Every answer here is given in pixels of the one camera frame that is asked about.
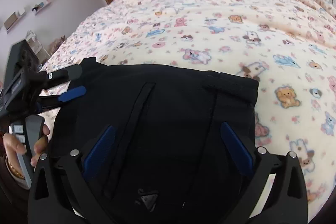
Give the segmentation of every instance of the floral bedspread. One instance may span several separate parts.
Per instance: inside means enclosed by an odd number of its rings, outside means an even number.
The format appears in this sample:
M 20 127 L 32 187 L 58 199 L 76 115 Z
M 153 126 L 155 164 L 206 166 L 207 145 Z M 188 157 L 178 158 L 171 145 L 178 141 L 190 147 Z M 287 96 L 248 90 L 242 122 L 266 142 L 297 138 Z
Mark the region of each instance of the floral bedspread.
M 44 69 L 95 56 L 106 65 L 165 64 L 256 79 L 255 144 L 297 153 L 311 220 L 335 186 L 335 15 L 327 0 L 115 0 L 83 21 Z M 44 114 L 50 127 L 57 112 Z

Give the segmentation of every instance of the blue padding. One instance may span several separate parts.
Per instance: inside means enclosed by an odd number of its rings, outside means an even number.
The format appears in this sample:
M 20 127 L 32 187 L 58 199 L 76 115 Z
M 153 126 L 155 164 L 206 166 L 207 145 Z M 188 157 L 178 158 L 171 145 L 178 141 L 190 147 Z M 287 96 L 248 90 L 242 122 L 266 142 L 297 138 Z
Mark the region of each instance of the blue padding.
M 98 174 L 114 144 L 115 138 L 116 130 L 113 126 L 109 126 L 91 149 L 83 162 L 84 171 L 82 175 L 86 181 Z
M 67 92 L 62 93 L 59 97 L 58 100 L 60 102 L 67 102 L 70 101 L 72 99 L 75 99 L 77 97 L 80 97 L 82 95 L 84 95 L 86 93 L 86 88 L 82 85 L 74 88 L 74 89 L 70 89 Z
M 220 136 L 242 176 L 253 176 L 253 158 L 227 122 L 220 126 Z

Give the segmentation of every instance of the sleeve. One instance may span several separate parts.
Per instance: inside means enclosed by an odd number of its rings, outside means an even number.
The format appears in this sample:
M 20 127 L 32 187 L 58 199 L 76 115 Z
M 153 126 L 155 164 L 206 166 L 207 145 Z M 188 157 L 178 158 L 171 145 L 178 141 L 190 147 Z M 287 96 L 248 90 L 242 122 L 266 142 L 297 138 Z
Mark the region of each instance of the sleeve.
M 6 155 L 0 157 L 1 223 L 28 223 L 28 195 L 29 191 L 20 187 L 8 171 Z

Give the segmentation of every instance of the fingernail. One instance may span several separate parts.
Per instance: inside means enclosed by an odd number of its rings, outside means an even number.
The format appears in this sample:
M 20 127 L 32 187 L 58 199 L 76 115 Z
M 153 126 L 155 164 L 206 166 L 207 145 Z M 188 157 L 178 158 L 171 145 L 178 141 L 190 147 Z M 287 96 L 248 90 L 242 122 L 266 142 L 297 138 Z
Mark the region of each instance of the fingernail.
M 30 161 L 31 166 L 35 166 L 37 163 L 37 160 L 35 158 L 32 158 Z

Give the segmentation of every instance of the orange teddy bear print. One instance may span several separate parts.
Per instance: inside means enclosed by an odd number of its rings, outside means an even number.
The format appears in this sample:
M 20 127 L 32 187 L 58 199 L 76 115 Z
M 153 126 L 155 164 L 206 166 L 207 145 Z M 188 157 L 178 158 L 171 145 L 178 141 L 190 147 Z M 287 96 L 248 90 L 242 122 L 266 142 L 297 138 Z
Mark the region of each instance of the orange teddy bear print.
M 281 102 L 283 108 L 289 108 L 292 106 L 299 106 L 301 102 L 296 100 L 296 94 L 294 89 L 290 86 L 282 86 L 275 90 L 275 94 L 278 100 Z
M 238 15 L 229 16 L 229 20 L 232 23 L 243 24 L 243 20 L 242 20 L 241 16 L 238 16 Z

